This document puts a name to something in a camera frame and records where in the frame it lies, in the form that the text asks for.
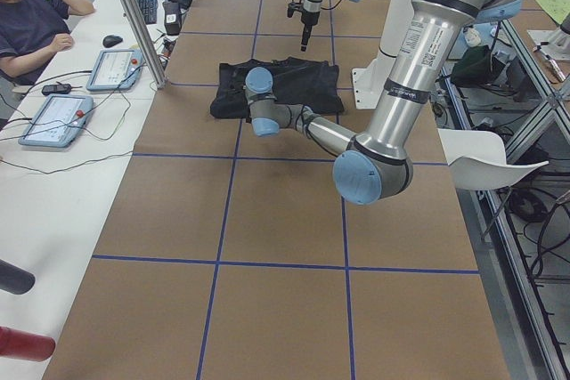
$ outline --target person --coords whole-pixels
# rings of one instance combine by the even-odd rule
[[[90,0],[0,0],[0,74],[33,85],[74,40],[65,20],[94,12]]]

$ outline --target table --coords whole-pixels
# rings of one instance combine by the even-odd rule
[[[293,55],[338,64],[333,119],[365,127],[350,70],[389,0],[322,13],[306,53],[288,1],[194,0],[44,380],[509,378],[429,109],[411,187],[364,207],[310,141],[209,115],[220,62]]]
[[[73,30],[73,49],[58,53],[40,80],[61,73],[91,69],[108,34],[121,35],[118,45],[135,44],[134,35],[123,16],[118,0],[95,0],[96,13],[84,17]],[[149,26],[152,38],[162,27]],[[88,75],[62,77],[61,81],[85,85]],[[44,102],[41,85],[20,104],[26,116],[33,116]],[[30,150],[17,142],[24,125],[8,125],[0,133],[0,156],[5,161],[52,171],[81,164],[90,159],[115,157],[81,166],[65,173],[43,175],[0,164],[2,259],[35,274],[37,282],[25,295],[0,293],[0,325],[43,334],[58,339],[69,308],[89,262],[102,226],[126,170],[130,151],[151,107],[155,89],[151,73],[143,69],[140,80],[124,92],[128,102],[115,94],[92,93],[95,110],[87,129],[95,135],[111,135],[130,103],[124,123],[108,141],[98,141],[82,132],[63,150]],[[2,358],[0,378],[38,379],[48,361],[36,363]]]

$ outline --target computer mouse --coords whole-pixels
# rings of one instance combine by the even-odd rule
[[[103,46],[105,46],[106,48],[111,48],[116,44],[120,44],[122,41],[123,38],[121,36],[107,35],[106,37],[103,38]]]

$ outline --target keyboard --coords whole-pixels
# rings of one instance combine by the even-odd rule
[[[145,24],[156,24],[157,22],[157,0],[136,0],[141,8]]]

